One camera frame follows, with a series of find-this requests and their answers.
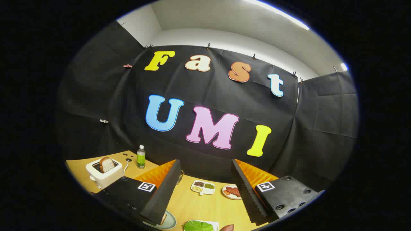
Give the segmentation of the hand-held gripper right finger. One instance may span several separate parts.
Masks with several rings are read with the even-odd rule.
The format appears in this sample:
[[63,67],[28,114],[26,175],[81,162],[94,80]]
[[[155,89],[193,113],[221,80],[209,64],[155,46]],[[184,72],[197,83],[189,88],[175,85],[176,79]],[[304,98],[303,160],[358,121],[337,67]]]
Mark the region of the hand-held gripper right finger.
[[238,159],[231,170],[250,221],[257,225],[285,219],[319,196],[295,177],[276,177]]

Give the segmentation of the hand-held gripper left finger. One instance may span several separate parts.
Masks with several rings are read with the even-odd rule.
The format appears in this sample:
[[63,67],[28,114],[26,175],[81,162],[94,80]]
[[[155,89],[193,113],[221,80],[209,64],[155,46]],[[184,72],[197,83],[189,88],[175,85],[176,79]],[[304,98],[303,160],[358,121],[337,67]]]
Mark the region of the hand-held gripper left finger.
[[94,197],[132,222],[160,225],[180,171],[175,159],[135,178],[123,176]]

